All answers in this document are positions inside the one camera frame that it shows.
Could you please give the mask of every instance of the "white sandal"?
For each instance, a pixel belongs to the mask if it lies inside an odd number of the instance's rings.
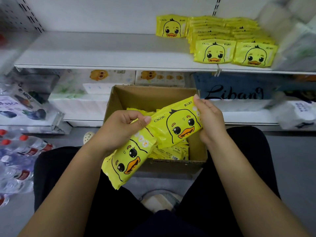
[[[83,144],[87,143],[89,139],[92,138],[92,136],[94,136],[94,133],[92,131],[85,133],[85,135],[83,136]]]

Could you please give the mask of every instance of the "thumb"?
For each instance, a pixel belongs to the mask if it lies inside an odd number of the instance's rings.
[[[193,101],[201,113],[205,113],[210,110],[210,108],[199,98],[198,95],[195,94],[193,96]]]
[[[128,124],[129,127],[129,134],[134,135],[136,132],[143,129],[145,126],[147,126],[151,122],[151,116],[143,116],[137,121]]]

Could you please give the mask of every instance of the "red bottle cap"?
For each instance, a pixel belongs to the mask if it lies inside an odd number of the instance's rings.
[[[21,135],[19,140],[26,141],[28,139],[28,135]]]
[[[5,139],[5,140],[3,140],[3,141],[1,142],[1,145],[8,145],[8,144],[10,144],[10,143],[11,143],[10,140]]]
[[[0,135],[5,135],[7,133],[7,131],[6,130],[4,130],[4,129],[0,129]]]

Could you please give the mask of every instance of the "forearm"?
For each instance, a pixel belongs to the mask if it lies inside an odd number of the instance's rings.
[[[84,145],[19,236],[82,236],[104,157]]]
[[[228,134],[208,149],[244,236],[309,236]]]

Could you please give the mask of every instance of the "hand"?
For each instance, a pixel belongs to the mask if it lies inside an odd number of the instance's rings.
[[[228,134],[225,127],[223,113],[209,100],[200,99],[198,95],[193,97],[194,104],[201,113],[203,129],[200,139],[207,146],[225,138]]]
[[[115,111],[84,146],[91,147],[94,152],[101,152],[105,158],[126,144],[133,134],[147,126],[150,121],[150,116],[144,116],[139,111]]]

